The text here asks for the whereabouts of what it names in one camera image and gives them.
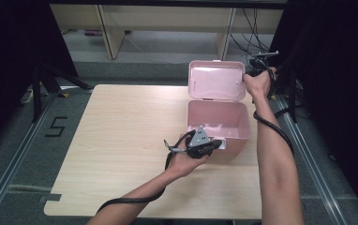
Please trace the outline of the grey tape strip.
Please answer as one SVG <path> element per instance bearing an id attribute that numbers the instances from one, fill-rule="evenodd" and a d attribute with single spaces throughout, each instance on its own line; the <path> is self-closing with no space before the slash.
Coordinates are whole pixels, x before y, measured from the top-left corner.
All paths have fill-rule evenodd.
<path id="1" fill-rule="evenodd" d="M 45 194 L 41 195 L 39 198 L 40 203 L 46 203 L 47 201 L 59 202 L 61 199 L 61 194 Z"/>

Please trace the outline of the aluminium floor rail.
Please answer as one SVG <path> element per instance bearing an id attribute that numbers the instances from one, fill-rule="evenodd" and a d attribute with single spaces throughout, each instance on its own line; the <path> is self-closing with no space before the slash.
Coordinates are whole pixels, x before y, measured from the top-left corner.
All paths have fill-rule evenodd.
<path id="1" fill-rule="evenodd" d="M 13 178 L 16 176 L 18 170 L 22 165 L 22 162 L 24 161 L 27 153 L 29 152 L 30 146 L 34 142 L 48 110 L 50 109 L 51 105 L 55 102 L 56 98 L 57 98 L 56 94 L 49 94 L 46 97 L 45 103 L 41 107 L 40 115 L 27 130 L 21 144 L 19 145 L 11 161 L 7 165 L 4 173 L 2 174 L 0 178 L 0 204 L 3 201 Z"/>
<path id="2" fill-rule="evenodd" d="M 300 128 L 297 123 L 293 121 L 288 112 L 284 112 L 284 118 L 289 127 L 291 136 L 294 139 L 295 145 L 297 146 L 298 152 L 306 164 L 306 168 L 330 219 L 334 225 L 348 225 L 348 221 L 344 217 L 339 203 L 323 177 L 317 161 L 313 157 Z"/>

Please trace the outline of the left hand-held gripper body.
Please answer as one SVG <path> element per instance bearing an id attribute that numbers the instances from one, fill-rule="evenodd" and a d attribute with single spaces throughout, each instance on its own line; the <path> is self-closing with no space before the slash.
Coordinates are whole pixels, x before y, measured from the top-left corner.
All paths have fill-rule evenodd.
<path id="1" fill-rule="evenodd" d="M 213 142 L 203 127 L 199 127 L 186 141 L 186 152 L 191 158 L 211 156 L 214 151 Z"/>

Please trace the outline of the beige wooden desk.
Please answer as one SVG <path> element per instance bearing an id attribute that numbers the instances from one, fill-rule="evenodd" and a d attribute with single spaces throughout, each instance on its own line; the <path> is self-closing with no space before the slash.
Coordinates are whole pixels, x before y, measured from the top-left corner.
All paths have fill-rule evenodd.
<path id="1" fill-rule="evenodd" d="M 281 9 L 218 7 L 151 7 L 52 4 L 62 30 L 100 30 L 107 55 L 114 59 L 126 31 L 213 33 L 217 58 L 226 58 L 233 33 L 272 35 L 283 14 Z"/>

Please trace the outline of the black curtain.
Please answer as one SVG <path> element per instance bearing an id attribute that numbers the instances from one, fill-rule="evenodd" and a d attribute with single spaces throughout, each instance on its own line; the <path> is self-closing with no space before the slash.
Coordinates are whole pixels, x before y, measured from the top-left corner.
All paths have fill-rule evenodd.
<path id="1" fill-rule="evenodd" d="M 309 112 L 358 197 L 358 0 L 277 0 L 272 65 L 304 87 Z"/>
<path id="2" fill-rule="evenodd" d="M 0 130 L 42 65 L 77 75 L 49 0 L 0 0 Z"/>

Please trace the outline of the person's left hand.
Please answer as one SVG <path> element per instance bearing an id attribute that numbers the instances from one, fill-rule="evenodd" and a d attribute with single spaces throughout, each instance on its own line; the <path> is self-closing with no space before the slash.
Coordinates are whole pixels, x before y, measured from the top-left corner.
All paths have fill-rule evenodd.
<path id="1" fill-rule="evenodd" d="M 176 180 L 191 174 L 197 167 L 204 164 L 207 159 L 208 156 L 193 158 L 185 152 L 178 152 L 172 156 L 165 173 L 170 179 Z"/>

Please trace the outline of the pink plastic box with handle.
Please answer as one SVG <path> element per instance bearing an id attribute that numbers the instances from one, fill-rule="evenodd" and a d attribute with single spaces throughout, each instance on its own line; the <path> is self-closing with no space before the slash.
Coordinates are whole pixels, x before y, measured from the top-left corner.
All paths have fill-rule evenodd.
<path id="1" fill-rule="evenodd" d="M 249 114 L 243 99 L 246 85 L 241 62 L 195 60 L 188 68 L 187 129 L 206 124 L 223 125 L 224 132 L 206 131 L 213 140 L 221 140 L 218 149 L 226 154 L 239 154 L 251 137 Z"/>

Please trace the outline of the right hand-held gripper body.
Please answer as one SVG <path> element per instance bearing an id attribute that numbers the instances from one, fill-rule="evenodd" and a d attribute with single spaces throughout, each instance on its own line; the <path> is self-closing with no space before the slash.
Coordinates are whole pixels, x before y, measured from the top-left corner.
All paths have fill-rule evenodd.
<path id="1" fill-rule="evenodd" d="M 256 77 L 265 70 L 267 70 L 269 73 L 272 73 L 268 63 L 268 58 L 276 55 L 279 55 L 279 51 L 252 54 L 251 58 L 248 60 L 249 70 L 247 71 L 247 74 L 252 77 Z"/>

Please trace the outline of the person's right hand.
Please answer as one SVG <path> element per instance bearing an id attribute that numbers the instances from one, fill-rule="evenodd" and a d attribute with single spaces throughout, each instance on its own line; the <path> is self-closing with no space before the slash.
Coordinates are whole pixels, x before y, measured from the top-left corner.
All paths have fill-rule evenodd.
<path id="1" fill-rule="evenodd" d="M 243 75 L 243 81 L 246 85 L 247 92 L 252 96 L 253 100 L 267 100 L 271 87 L 271 74 L 275 74 L 276 69 L 269 67 L 261 72 L 258 76 L 252 77 L 249 74 Z"/>

